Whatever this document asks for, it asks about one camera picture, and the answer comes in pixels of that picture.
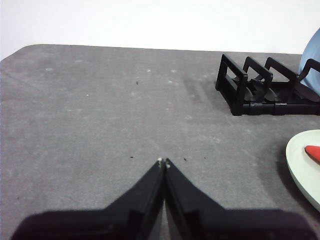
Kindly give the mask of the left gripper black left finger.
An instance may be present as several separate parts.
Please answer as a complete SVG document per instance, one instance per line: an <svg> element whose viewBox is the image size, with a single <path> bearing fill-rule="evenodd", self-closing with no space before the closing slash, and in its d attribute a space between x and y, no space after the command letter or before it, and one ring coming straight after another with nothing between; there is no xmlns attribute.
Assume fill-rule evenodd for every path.
<svg viewBox="0 0 320 240"><path fill-rule="evenodd" d="M26 217L14 240L147 240L163 207L165 162L103 209L46 211Z"/></svg>

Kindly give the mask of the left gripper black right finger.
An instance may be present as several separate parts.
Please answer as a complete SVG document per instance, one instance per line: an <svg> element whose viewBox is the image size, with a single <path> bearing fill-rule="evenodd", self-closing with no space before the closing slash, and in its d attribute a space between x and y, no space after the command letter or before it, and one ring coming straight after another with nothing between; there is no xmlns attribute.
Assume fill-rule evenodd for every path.
<svg viewBox="0 0 320 240"><path fill-rule="evenodd" d="M170 235L180 240L315 240L306 219L280 209L225 209L164 160Z"/></svg>

